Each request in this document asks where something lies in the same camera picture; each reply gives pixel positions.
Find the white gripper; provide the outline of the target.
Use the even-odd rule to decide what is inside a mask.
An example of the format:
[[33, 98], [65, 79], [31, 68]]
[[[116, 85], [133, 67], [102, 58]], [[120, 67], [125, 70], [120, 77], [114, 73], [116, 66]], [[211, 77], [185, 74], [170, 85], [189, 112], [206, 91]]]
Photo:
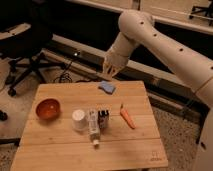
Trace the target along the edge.
[[107, 52], [103, 64], [103, 73], [113, 78], [117, 74], [117, 70], [122, 70], [128, 63], [128, 57], [120, 55], [111, 47]]

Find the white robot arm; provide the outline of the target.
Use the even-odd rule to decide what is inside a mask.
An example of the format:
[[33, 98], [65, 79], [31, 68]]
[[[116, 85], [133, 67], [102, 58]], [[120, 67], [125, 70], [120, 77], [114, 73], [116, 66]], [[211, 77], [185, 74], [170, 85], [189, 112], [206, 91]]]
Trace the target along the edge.
[[103, 73], [115, 76], [126, 67], [133, 51], [145, 46], [210, 108], [193, 171], [213, 171], [213, 60], [159, 32], [147, 12], [124, 10], [118, 27], [119, 33], [104, 58]]

